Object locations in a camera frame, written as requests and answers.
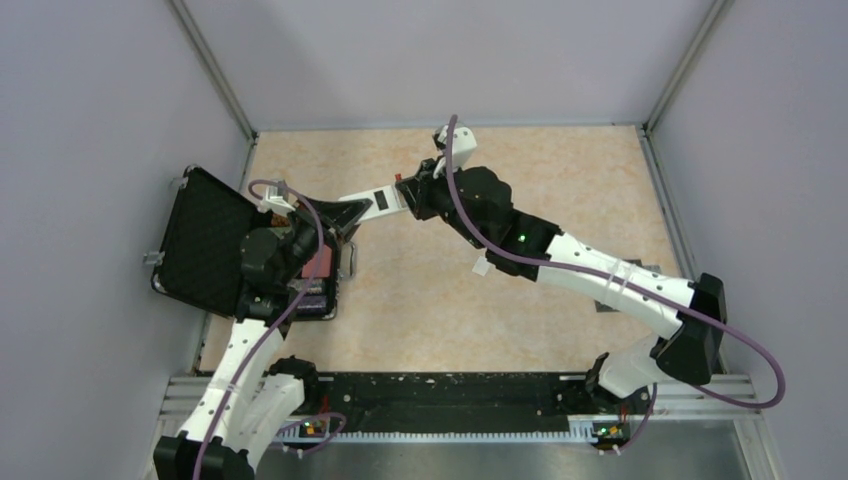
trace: black case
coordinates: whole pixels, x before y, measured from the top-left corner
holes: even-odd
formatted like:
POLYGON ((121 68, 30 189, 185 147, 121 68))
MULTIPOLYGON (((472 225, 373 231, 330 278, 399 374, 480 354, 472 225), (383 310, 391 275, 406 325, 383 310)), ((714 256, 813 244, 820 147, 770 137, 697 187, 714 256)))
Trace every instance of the black case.
MULTIPOLYGON (((272 213, 259 212, 253 202, 198 166, 186 168, 183 177, 151 285, 181 302, 232 317, 243 282, 241 240, 255 228, 271 226, 272 213)), ((341 253, 334 248, 327 312, 302 318, 332 318, 340 261, 341 253)))

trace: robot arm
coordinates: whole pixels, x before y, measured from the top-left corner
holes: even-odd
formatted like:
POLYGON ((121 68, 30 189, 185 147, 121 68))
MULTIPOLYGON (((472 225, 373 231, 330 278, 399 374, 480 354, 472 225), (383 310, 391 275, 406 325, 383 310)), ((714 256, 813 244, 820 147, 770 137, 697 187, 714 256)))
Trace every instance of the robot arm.
MULTIPOLYGON (((446 148, 446 130, 443 127, 433 136, 441 151, 446 148)), ((516 210, 511 187, 494 172, 485 167, 459 168, 475 146, 473 134, 457 126, 453 158, 459 161, 454 164, 454 178, 466 212, 487 240, 516 255, 591 268, 608 273, 609 277, 526 265, 487 250, 488 262, 509 275, 586 294, 634 316, 653 332, 628 349, 598 357, 587 374, 586 389, 599 408, 612 411, 637 389, 670 378, 693 385, 709 383, 721 332, 625 287, 638 285, 725 322, 721 281, 703 274, 692 282, 645 270, 581 243, 551 222, 516 210), (613 282, 616 277, 624 279, 624 284, 613 282)), ((416 219, 438 216, 475 248, 483 248, 457 214, 442 174, 444 164, 443 156, 424 160, 415 175, 398 180, 393 187, 416 219)))
MULTIPOLYGON (((447 127, 433 135, 444 151, 447 127)), ((486 259, 498 270, 528 280, 569 288, 641 320, 653 333, 630 348, 604 353, 586 376, 586 391, 602 412, 615 411, 636 390, 674 378, 689 384, 709 383, 721 333, 681 312, 625 288, 639 285, 665 298, 724 322, 721 281, 704 274, 697 282, 645 270, 602 253, 563 232, 553 223, 513 208, 512 189, 485 167, 463 170, 476 140, 459 127, 453 141, 454 176, 462 203, 475 227, 500 248, 536 259, 580 265, 609 273, 608 279, 547 266, 513 262, 491 251, 486 259), (618 277, 625 285, 612 281, 618 277)), ((291 228, 256 229, 243 240, 244 289, 227 350, 203 398, 177 437, 163 437, 154 463, 161 480, 191 478, 201 442, 211 425, 211 442, 202 459, 202 478, 252 479, 262 453, 277 429, 302 404, 310 403, 317 383, 315 366, 288 358, 278 361, 264 377, 265 365, 282 345, 291 318, 268 332, 294 294, 287 285, 317 251, 316 229, 322 228, 336 247, 351 239, 366 221, 409 211, 418 220, 440 217, 475 248, 483 245, 460 220, 448 191, 443 157, 421 162, 408 178, 373 190, 342 197, 339 202, 311 200, 321 225, 288 203, 285 191, 268 188, 260 206, 289 219, 291 228), (241 366, 250 349, 257 351, 241 366), (243 368, 235 384, 235 372, 243 368), (216 409, 229 392, 221 416, 216 409)))

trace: beige floor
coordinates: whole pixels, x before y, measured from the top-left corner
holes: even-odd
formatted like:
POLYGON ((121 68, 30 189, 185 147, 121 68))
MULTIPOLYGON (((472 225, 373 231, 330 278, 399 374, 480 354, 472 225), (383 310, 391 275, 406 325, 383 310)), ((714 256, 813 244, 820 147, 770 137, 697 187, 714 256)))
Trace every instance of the beige floor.
MULTIPOLYGON (((474 128, 469 166, 513 188, 516 208, 622 258, 677 274, 633 127, 474 128)), ((284 178, 316 199, 391 183, 434 155, 432 130, 263 133, 251 179, 284 178)), ((600 353, 646 335, 620 313, 596 313, 570 291, 471 272, 480 251, 438 219, 411 215, 364 225, 357 277, 330 322, 296 323, 278 357, 321 370, 585 370, 600 353)), ((200 364, 217 365, 231 321, 215 319, 200 364)))

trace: gray wall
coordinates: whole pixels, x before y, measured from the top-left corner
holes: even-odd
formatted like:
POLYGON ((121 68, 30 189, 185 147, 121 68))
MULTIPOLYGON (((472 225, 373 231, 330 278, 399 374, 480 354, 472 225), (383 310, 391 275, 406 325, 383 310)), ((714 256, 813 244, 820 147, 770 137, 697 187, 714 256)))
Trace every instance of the gray wall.
POLYGON ((202 318, 141 254, 246 144, 163 0, 0 2, 0 66, 0 476, 138 478, 202 318))
MULTIPOLYGON (((788 377, 767 412, 790 478, 842 478, 848 420, 848 3, 738 1, 657 132, 698 266, 788 377)), ((731 366, 772 393, 765 362, 731 366)))
POLYGON ((187 0, 259 130, 645 120, 711 0, 187 0))

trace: cable tie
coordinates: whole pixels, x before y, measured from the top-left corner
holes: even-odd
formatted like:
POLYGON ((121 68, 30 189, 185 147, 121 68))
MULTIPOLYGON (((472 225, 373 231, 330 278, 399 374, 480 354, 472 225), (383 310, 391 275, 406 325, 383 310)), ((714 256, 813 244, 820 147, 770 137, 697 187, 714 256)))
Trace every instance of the cable tie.
POLYGON ((230 393, 234 393, 236 395, 241 395, 241 391, 242 391, 241 387, 239 387, 235 383, 232 383, 229 380, 223 380, 223 379, 218 379, 218 380, 215 380, 214 382, 210 382, 209 386, 212 387, 212 388, 215 388, 217 390, 227 391, 227 392, 230 392, 230 393))
POLYGON ((633 278, 633 272, 635 270, 635 268, 633 268, 633 267, 635 267, 635 265, 633 265, 632 263, 630 263, 630 262, 623 262, 623 263, 625 265, 625 267, 623 269, 624 274, 621 276, 622 282, 621 282, 620 288, 618 289, 618 301, 615 304, 615 308, 617 310, 621 310, 621 308, 620 308, 621 307, 621 298, 624 296, 624 292, 627 291, 627 284, 630 282, 630 279, 633 278))
POLYGON ((609 305, 607 301, 609 295, 609 286, 612 283, 612 279, 615 278, 615 274, 618 272, 618 266, 621 265, 621 259, 618 258, 615 260, 615 263, 612 264, 612 268, 610 269, 610 276, 607 277, 607 283, 604 285, 604 301, 601 302, 604 305, 609 305))

